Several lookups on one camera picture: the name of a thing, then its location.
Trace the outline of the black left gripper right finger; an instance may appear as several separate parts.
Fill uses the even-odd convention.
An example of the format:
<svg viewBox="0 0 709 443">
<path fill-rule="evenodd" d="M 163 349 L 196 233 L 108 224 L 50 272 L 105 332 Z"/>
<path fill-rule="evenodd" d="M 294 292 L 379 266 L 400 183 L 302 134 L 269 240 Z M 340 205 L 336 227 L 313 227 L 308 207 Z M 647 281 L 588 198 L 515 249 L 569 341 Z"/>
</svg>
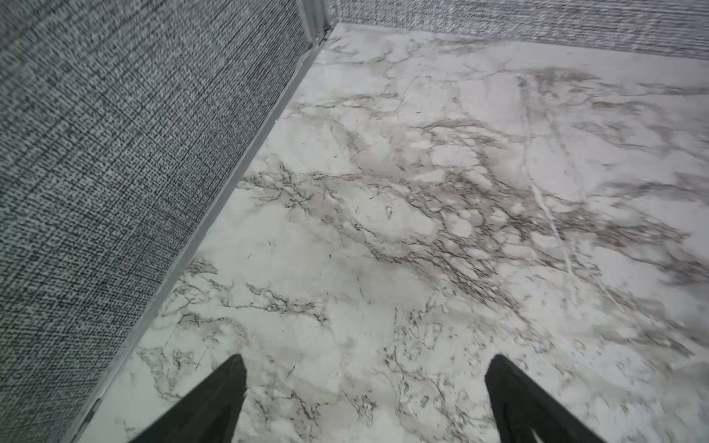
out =
<svg viewBox="0 0 709 443">
<path fill-rule="evenodd" d="M 503 443 L 604 442 L 502 354 L 491 360 L 485 384 Z"/>
</svg>

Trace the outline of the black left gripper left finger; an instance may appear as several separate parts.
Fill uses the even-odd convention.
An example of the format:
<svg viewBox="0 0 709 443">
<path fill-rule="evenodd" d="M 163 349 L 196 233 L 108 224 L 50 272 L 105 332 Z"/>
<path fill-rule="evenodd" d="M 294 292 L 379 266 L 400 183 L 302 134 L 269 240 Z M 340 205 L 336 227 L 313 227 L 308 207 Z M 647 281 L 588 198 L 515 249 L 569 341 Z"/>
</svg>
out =
<svg viewBox="0 0 709 443">
<path fill-rule="evenodd" d="M 247 394 L 247 369 L 229 357 L 133 443 L 230 443 Z"/>
</svg>

